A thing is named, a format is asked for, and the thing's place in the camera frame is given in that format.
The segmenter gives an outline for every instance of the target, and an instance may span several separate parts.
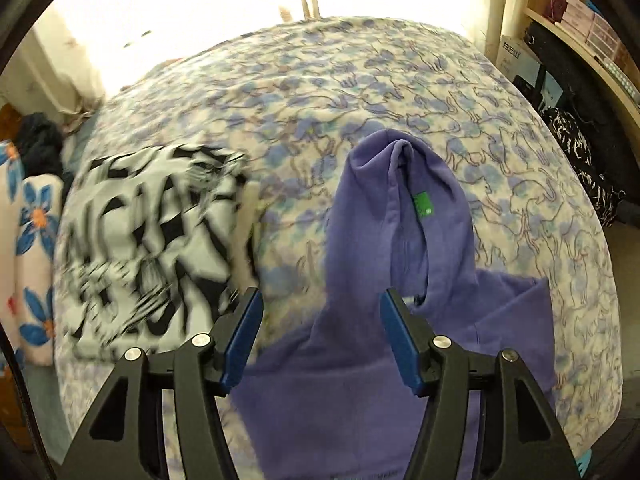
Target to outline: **green clothing tag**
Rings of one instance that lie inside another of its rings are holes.
[[[431,203],[431,198],[429,198],[429,194],[426,191],[414,195],[414,204],[415,210],[420,218],[423,216],[429,216],[433,213],[433,204]]]

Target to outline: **black and white fabric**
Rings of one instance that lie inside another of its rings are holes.
[[[591,149],[575,118],[566,110],[548,108],[541,114],[552,135],[574,168],[587,192],[600,223],[606,227],[616,219],[616,208],[624,192],[617,191],[598,173],[591,161]]]
[[[189,144],[81,169],[63,272],[78,357],[172,350],[235,305],[228,250],[245,169],[242,153]]]

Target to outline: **floral fabric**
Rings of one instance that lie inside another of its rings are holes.
[[[53,364],[53,249],[62,181],[23,179],[15,146],[0,143],[0,322],[20,364]],[[0,368],[6,363],[0,355]]]
[[[248,153],[267,205],[257,254],[265,315],[256,348],[324,306],[325,228],[346,156],[395,128],[438,153],[465,191],[476,266],[549,279],[556,413],[576,456],[611,425],[622,396],[618,299],[602,228],[547,127],[473,45],[401,20],[292,23],[172,64],[107,103],[84,160],[152,144],[202,142]],[[76,203],[74,189],[67,208]],[[54,307],[66,294],[63,216]],[[111,367],[56,338],[63,407],[78,428]],[[165,442],[181,478],[174,408]],[[239,475],[260,478],[242,420],[218,402]]]

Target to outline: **bed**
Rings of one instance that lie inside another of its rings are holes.
[[[622,397],[618,300],[595,212],[560,147],[522,95],[458,35],[428,25],[329,18],[280,25],[151,74],[107,103],[83,161],[176,140],[243,150],[265,212],[257,265],[266,312],[256,346],[324,303],[326,220],[349,150],[396,128],[454,171],[474,221],[476,265],[547,276],[554,307],[556,413],[575,456],[612,424]],[[74,188],[67,207],[74,207]],[[55,311],[63,215],[56,248]],[[76,360],[61,330],[56,367],[75,432],[111,365]],[[172,399],[167,458],[182,478]],[[261,478],[238,414],[219,405],[240,478]]]

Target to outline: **metal bolt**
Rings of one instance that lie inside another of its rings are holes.
[[[518,357],[519,357],[518,353],[515,350],[511,349],[511,348],[507,348],[507,349],[504,349],[502,351],[502,358],[505,361],[508,361],[510,363],[513,363],[514,361],[517,361]]]
[[[211,338],[209,337],[209,334],[197,334],[193,336],[191,343],[194,346],[206,346],[211,343]]]
[[[124,358],[127,361],[135,361],[142,355],[142,350],[140,348],[129,348],[126,352],[124,352]]]
[[[433,344],[438,348],[449,348],[451,346],[451,339],[445,335],[437,335],[433,338]]]

